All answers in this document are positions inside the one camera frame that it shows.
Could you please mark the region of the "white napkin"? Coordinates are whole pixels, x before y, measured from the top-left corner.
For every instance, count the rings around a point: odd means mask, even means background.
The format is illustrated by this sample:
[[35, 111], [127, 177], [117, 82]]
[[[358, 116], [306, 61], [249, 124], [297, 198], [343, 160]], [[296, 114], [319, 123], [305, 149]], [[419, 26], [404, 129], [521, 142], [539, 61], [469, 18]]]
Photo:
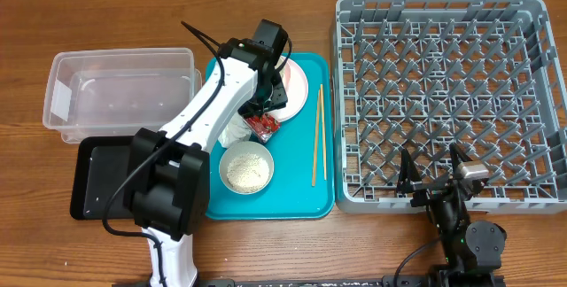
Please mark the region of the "white napkin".
[[228, 149], [235, 143], [248, 141], [251, 136], [252, 130], [246, 124], [245, 120], [236, 113], [221, 132], [218, 142], [223, 148]]

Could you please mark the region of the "red snack wrapper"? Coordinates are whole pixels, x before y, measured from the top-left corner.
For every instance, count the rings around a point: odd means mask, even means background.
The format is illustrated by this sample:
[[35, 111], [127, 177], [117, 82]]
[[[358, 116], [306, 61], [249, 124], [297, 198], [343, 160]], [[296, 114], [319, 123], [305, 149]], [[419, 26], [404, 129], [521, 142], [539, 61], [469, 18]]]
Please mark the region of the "red snack wrapper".
[[263, 144], [268, 142], [281, 127], [281, 123], [268, 113], [246, 118], [245, 123]]

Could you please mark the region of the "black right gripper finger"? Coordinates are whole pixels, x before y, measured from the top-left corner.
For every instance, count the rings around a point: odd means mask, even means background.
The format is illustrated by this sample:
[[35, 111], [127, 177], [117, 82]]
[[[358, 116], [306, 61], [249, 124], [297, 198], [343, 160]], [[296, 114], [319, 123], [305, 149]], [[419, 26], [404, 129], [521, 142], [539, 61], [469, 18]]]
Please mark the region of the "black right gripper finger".
[[449, 152], [451, 156], [451, 165], [454, 172], [458, 171], [458, 166], [463, 162], [472, 161], [463, 149], [457, 143], [449, 144]]
[[400, 172], [396, 190], [399, 193], [411, 193], [421, 184], [421, 176], [409, 151], [404, 149], [400, 152], [400, 155]]

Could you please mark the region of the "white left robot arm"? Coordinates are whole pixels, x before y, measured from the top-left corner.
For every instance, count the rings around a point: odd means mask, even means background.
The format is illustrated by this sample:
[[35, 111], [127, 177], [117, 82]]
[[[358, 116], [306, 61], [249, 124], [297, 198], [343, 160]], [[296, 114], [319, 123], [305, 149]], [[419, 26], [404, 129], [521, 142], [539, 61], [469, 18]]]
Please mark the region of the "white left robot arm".
[[218, 43], [187, 25], [214, 55], [198, 94], [158, 131], [139, 129], [129, 145], [128, 174], [105, 204], [102, 224], [117, 237], [149, 243], [149, 286], [196, 286], [192, 236], [208, 208], [210, 153], [231, 117], [281, 109], [280, 72], [292, 52], [284, 28], [260, 21], [251, 38]]

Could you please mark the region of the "left wooden chopstick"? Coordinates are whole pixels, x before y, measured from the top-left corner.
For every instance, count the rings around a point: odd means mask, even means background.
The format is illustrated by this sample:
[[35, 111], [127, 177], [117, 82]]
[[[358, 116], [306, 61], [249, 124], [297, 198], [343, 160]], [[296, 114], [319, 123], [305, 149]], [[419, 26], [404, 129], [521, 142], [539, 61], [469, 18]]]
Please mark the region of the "left wooden chopstick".
[[314, 155], [313, 155], [313, 169], [312, 169], [312, 187], [316, 185], [317, 176], [317, 161], [318, 161], [318, 141], [319, 141], [319, 126], [320, 126], [320, 111], [321, 111], [321, 97], [320, 91], [317, 94], [316, 115], [315, 115], [315, 138], [314, 138]]

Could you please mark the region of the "grey dishwasher rack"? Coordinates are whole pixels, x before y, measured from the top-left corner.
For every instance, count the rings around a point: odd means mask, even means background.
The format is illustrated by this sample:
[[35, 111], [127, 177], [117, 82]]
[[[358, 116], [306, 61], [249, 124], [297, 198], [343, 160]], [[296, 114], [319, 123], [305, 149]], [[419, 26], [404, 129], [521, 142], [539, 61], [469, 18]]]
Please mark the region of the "grey dishwasher rack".
[[401, 153], [445, 182], [458, 144], [490, 171], [471, 211], [566, 208], [566, 81], [542, 0], [338, 0], [336, 202], [410, 213]]

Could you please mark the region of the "pink plate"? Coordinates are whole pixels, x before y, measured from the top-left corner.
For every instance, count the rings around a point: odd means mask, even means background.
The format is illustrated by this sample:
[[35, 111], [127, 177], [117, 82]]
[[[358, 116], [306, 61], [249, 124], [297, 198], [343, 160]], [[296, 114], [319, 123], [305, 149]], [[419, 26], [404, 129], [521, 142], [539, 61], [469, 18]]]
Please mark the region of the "pink plate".
[[298, 114], [305, 105], [308, 97], [308, 81], [302, 68], [290, 58], [280, 71], [280, 76], [288, 101], [284, 108], [268, 114], [277, 121], [284, 122]]

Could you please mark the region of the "wooden chopstick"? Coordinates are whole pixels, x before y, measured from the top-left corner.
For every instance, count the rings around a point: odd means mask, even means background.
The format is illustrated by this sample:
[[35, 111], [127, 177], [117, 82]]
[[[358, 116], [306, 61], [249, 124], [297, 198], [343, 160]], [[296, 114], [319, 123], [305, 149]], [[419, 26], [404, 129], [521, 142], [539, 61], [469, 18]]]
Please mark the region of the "wooden chopstick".
[[321, 110], [321, 125], [322, 125], [322, 166], [323, 166], [323, 179], [327, 181], [327, 144], [326, 144], [326, 130], [325, 130], [325, 107], [324, 107], [324, 89], [320, 85], [320, 110]]
[[317, 94], [316, 115], [315, 115], [315, 138], [314, 138], [314, 155], [313, 155], [313, 169], [312, 169], [312, 187], [316, 185], [317, 176], [317, 161], [318, 161], [318, 141], [319, 141], [319, 126], [320, 126], [320, 111], [321, 111], [321, 97], [320, 91]]

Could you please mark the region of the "teal plastic tray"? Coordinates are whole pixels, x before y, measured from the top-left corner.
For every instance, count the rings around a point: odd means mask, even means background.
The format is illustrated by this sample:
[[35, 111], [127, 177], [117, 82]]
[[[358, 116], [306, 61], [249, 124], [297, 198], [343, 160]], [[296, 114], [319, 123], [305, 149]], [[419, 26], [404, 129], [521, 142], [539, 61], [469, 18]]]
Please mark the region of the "teal plastic tray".
[[[206, 216], [213, 220], [249, 221], [318, 219], [335, 204], [332, 102], [330, 71], [326, 60], [313, 52], [294, 52], [291, 59], [307, 75], [305, 105], [267, 142], [275, 172], [266, 188], [252, 195], [240, 195], [221, 181], [219, 167], [225, 149], [219, 143], [211, 153], [210, 200]], [[320, 85], [324, 89], [328, 179], [323, 179], [322, 125], [320, 111], [316, 185], [312, 187], [315, 115]]]

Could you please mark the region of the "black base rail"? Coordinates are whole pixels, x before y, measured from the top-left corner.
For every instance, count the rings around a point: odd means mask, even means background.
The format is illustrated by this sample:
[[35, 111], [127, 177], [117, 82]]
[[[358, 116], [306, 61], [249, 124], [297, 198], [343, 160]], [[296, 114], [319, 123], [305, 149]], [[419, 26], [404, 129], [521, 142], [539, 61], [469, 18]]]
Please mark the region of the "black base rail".
[[[403, 287], [427, 287], [427, 286], [441, 286], [434, 283], [426, 275], [401, 275], [398, 279], [396, 286]], [[494, 278], [497, 287], [505, 287], [503, 276], [496, 276]], [[112, 287], [149, 287], [149, 282], [136, 282], [136, 283], [114, 283]], [[250, 282], [235, 282], [232, 279], [214, 279], [214, 280], [200, 280], [198, 278], [197, 284], [199, 287], [393, 287], [393, 275], [385, 275], [379, 279], [364, 279], [364, 280], [327, 280], [327, 281], [250, 281]], [[457, 281], [456, 284], [451, 286], [488, 286], [488, 284], [481, 284], [480, 282], [465, 283]]]

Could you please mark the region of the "white rice pile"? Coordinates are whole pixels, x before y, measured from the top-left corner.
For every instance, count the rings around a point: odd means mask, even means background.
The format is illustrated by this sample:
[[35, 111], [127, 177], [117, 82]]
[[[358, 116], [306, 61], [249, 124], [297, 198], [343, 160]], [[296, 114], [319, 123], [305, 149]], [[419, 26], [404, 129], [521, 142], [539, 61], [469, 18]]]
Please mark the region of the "white rice pile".
[[254, 153], [236, 156], [230, 161], [227, 178], [230, 186], [240, 193], [254, 193], [269, 181], [270, 168], [267, 161]]

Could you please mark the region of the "black tray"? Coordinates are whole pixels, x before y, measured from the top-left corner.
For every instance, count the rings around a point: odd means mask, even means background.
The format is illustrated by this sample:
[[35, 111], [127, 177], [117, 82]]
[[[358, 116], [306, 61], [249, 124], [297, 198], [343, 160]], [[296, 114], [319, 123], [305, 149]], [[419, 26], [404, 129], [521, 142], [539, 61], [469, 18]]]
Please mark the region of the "black tray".
[[79, 145], [70, 215], [101, 220], [105, 204], [128, 174], [132, 136], [92, 136]]

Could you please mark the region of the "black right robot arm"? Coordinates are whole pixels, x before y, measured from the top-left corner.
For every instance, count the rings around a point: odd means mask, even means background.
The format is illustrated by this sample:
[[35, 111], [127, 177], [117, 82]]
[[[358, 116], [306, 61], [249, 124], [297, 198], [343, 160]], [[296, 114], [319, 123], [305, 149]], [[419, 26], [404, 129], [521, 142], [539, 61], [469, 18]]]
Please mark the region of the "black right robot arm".
[[[466, 201], [485, 187], [488, 167], [449, 146], [452, 174], [444, 182], [424, 183], [407, 150], [401, 152], [397, 191], [411, 194], [410, 205], [424, 207], [439, 237], [410, 253], [396, 268], [389, 286], [503, 286], [504, 278], [494, 271], [501, 267], [507, 232], [490, 221], [472, 221]], [[402, 276], [401, 270], [419, 253], [441, 244], [446, 262], [433, 265], [427, 275]]]

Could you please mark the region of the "right wooden chopstick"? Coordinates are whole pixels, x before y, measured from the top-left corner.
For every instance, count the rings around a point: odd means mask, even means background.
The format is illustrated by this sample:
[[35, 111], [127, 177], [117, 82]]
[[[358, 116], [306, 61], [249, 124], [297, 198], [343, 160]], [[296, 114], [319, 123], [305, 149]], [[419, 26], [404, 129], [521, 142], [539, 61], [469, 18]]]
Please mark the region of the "right wooden chopstick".
[[321, 110], [321, 125], [322, 125], [322, 166], [323, 166], [323, 179], [327, 181], [327, 144], [326, 144], [326, 130], [325, 130], [325, 107], [324, 107], [324, 89], [320, 85], [320, 110]]

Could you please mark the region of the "grey bowl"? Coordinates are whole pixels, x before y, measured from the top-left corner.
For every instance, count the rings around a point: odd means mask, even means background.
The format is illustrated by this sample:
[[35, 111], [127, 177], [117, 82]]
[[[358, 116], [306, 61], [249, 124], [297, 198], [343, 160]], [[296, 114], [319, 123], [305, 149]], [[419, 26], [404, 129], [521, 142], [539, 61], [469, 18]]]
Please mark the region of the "grey bowl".
[[221, 181], [232, 192], [252, 195], [270, 183], [275, 163], [269, 150], [251, 141], [233, 144], [221, 156]]

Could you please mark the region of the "clear plastic bin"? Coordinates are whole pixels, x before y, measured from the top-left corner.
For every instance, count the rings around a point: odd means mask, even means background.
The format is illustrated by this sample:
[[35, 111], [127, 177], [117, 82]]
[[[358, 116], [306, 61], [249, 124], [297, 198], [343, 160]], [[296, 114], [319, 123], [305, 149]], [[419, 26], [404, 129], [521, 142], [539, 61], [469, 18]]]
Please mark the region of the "clear plastic bin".
[[53, 59], [43, 125], [68, 144], [159, 130], [202, 87], [188, 48], [61, 52]]

